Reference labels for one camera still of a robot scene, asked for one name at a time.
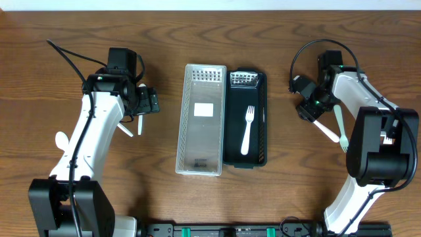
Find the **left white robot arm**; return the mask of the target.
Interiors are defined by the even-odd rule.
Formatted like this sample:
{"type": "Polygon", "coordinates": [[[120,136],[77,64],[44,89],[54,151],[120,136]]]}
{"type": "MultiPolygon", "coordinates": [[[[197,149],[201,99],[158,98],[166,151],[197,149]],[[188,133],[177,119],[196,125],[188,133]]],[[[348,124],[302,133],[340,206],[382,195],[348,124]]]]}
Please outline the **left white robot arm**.
{"type": "Polygon", "coordinates": [[[71,138],[57,133],[56,144],[64,151],[47,179],[34,179],[28,197],[40,236],[76,236],[73,198],[83,236],[136,236],[137,220],[116,215],[101,187],[101,177],[112,136],[124,114],[122,98],[110,92],[94,92],[95,116],[88,120],[90,101],[82,110],[71,138]]]}

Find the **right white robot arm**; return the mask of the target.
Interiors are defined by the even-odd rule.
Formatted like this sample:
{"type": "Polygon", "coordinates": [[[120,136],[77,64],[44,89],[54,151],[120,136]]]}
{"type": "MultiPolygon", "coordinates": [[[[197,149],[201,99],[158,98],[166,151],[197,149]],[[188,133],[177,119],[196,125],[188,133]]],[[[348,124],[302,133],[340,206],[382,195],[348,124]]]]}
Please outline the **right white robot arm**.
{"type": "Polygon", "coordinates": [[[370,85],[359,69],[328,66],[319,72],[319,83],[305,76],[291,77],[290,90],[304,100],[299,116],[316,122],[338,103],[355,118],[345,148],[348,176],[334,202],[324,211],[324,222],[313,236],[355,234],[369,208],[382,195],[405,188],[418,165],[418,113],[389,102],[370,85]]]}

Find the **pale green plastic fork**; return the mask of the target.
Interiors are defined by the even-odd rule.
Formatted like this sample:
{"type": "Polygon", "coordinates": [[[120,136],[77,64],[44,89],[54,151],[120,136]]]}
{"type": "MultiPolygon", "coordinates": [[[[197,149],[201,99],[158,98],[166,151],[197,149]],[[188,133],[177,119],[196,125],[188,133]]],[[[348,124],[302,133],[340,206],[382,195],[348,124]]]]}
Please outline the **pale green plastic fork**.
{"type": "Polygon", "coordinates": [[[335,117],[338,123],[340,137],[339,137],[339,144],[343,150],[344,153],[347,152],[349,147],[349,141],[347,139],[346,133],[345,133],[345,126],[343,123],[343,115],[341,111],[341,107],[339,105],[334,105],[334,113],[335,117]]]}

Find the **black plastic basket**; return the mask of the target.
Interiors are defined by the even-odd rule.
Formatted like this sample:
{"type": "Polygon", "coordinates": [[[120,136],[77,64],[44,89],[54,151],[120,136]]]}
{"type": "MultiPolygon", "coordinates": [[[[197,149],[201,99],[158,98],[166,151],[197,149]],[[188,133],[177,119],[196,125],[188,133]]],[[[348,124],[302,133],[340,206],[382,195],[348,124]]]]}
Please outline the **black plastic basket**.
{"type": "Polygon", "coordinates": [[[252,68],[227,72],[223,162],[235,168],[253,169],[267,163],[267,78],[252,68]],[[241,154],[248,106],[255,107],[249,152],[241,154]]]}

